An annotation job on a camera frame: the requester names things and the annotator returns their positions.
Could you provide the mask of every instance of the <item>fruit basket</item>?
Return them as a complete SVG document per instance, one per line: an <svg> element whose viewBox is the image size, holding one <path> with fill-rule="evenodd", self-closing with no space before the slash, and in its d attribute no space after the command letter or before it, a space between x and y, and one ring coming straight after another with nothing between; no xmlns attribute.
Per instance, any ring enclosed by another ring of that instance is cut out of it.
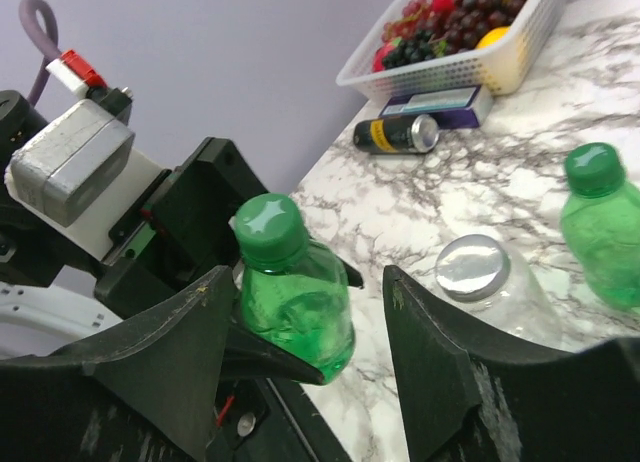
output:
<svg viewBox="0 0 640 462"><path fill-rule="evenodd" d="M506 35L494 44L464 53L372 73L380 34L402 16L412 0L395 0L349 57L336 83L371 100L485 84L494 95L518 89L556 26L566 0L527 0Z"/></svg>

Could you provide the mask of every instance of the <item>white marble surface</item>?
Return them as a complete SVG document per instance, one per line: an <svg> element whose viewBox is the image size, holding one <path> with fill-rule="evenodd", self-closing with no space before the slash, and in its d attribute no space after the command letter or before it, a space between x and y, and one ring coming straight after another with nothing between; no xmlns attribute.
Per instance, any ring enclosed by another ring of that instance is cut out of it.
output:
<svg viewBox="0 0 640 462"><path fill-rule="evenodd" d="M385 265L427 287L438 252L485 233L532 265L565 322L568 349L640 334L640 317L597 302L558 231L567 197L562 161L579 144L614 144L640 184L639 0L579 0L520 90L500 98L481 130L451 132L426 157L374 158L351 146L367 104L294 193L313 234L363 273L352 290L357 348L312 400L354 461L407 461L382 306Z"/></svg>

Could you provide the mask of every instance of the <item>silver bottle cap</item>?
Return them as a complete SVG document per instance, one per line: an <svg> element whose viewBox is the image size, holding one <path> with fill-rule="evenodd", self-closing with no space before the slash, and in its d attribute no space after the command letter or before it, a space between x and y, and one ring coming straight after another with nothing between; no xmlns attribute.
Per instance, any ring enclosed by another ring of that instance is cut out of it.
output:
<svg viewBox="0 0 640 462"><path fill-rule="evenodd" d="M477 302L507 281L511 260L491 237L465 235L447 245L436 260L436 281L456 302Z"/></svg>
<svg viewBox="0 0 640 462"><path fill-rule="evenodd" d="M429 115L420 115L411 124L413 145L422 153L431 152L438 143L438 123Z"/></svg>

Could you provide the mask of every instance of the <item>black can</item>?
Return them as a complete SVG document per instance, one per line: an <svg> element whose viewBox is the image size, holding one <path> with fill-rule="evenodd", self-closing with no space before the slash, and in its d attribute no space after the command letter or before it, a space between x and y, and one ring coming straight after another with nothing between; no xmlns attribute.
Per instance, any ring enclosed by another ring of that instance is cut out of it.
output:
<svg viewBox="0 0 640 462"><path fill-rule="evenodd" d="M438 123L432 117L398 115L358 123L353 144L370 154L426 154L438 137Z"/></svg>

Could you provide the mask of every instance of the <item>green bottle cap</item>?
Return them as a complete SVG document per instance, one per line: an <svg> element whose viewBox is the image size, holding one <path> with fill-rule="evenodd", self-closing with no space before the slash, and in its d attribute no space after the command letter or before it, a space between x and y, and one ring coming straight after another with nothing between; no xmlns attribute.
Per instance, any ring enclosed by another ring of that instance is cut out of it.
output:
<svg viewBox="0 0 640 462"><path fill-rule="evenodd" d="M616 149L603 142L572 150L564 161L571 192L583 197L603 197L625 181L624 167Z"/></svg>
<svg viewBox="0 0 640 462"><path fill-rule="evenodd" d="M309 246L309 234L298 206L286 195L264 194L236 213L235 233L247 265L281 270Z"/></svg>

